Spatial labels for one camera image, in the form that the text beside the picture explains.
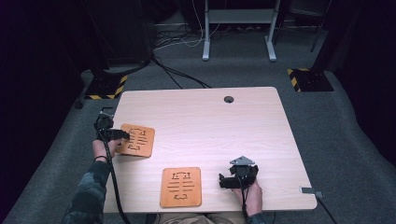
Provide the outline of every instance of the orange pad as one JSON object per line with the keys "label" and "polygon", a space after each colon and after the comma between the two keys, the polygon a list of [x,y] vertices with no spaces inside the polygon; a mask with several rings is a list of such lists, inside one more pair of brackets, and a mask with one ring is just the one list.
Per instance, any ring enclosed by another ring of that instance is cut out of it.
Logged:
{"label": "orange pad", "polygon": [[201,170],[198,167],[163,170],[161,207],[198,206],[202,202]]}
{"label": "orange pad", "polygon": [[130,135],[130,139],[122,139],[116,152],[121,154],[150,157],[154,143],[154,129],[133,124],[122,124],[121,129]]}

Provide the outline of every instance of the cork pad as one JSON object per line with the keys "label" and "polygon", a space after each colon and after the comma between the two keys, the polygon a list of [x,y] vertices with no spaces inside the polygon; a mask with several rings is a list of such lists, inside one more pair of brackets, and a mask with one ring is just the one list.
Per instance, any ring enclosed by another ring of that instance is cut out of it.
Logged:
{"label": "cork pad", "polygon": [[161,207],[198,206],[202,202],[201,170],[198,167],[163,170]]}
{"label": "cork pad", "polygon": [[123,139],[116,152],[141,157],[151,156],[154,129],[133,124],[122,124],[121,129],[130,135],[130,139]]}

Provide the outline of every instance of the metal stand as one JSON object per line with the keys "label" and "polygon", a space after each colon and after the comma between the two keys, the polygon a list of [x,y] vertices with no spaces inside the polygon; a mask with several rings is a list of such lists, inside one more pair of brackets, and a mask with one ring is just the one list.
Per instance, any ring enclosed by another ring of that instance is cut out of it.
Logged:
{"label": "metal stand", "polygon": [[209,23],[271,23],[269,35],[265,37],[268,56],[271,62],[276,62],[272,38],[276,24],[280,0],[276,0],[274,8],[266,9],[213,9],[209,10],[208,0],[205,0],[205,45],[202,59],[209,60],[210,36]]}

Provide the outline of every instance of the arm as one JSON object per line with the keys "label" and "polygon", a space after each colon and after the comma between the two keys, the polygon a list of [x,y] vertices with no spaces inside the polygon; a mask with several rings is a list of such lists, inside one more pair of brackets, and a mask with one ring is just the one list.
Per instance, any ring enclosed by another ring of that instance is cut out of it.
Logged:
{"label": "arm", "polygon": [[[112,140],[108,143],[111,157],[114,157],[116,145],[119,143],[120,140]],[[92,150],[96,159],[79,182],[77,192],[64,214],[62,223],[103,223],[106,182],[110,168],[106,163],[104,143],[99,140],[93,141]]]}
{"label": "arm", "polygon": [[[241,189],[233,189],[233,192],[235,193],[235,196],[239,199],[239,202],[242,203],[243,200]],[[268,223],[262,211],[262,188],[259,186],[259,183],[257,183],[257,180],[255,180],[254,183],[249,187],[248,191],[245,191],[245,195],[246,194],[247,224]]]}

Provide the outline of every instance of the yellow and black hazard tape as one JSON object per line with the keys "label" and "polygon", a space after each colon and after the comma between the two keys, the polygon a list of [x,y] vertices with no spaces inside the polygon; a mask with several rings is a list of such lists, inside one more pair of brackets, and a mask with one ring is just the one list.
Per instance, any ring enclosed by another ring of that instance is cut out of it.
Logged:
{"label": "yellow and black hazard tape", "polygon": [[128,76],[124,76],[121,80],[120,80],[120,85],[117,87],[117,90],[114,94],[110,94],[110,95],[85,95],[85,99],[92,99],[92,100],[104,100],[104,99],[115,99],[118,98],[120,96],[120,94],[122,93],[122,89],[125,85],[126,79]]}
{"label": "yellow and black hazard tape", "polygon": [[300,86],[298,85],[296,76],[293,74],[294,71],[309,71],[309,69],[307,68],[300,68],[300,69],[288,69],[288,74],[290,77],[290,81],[291,81],[291,85],[293,86],[295,91],[301,91]]}

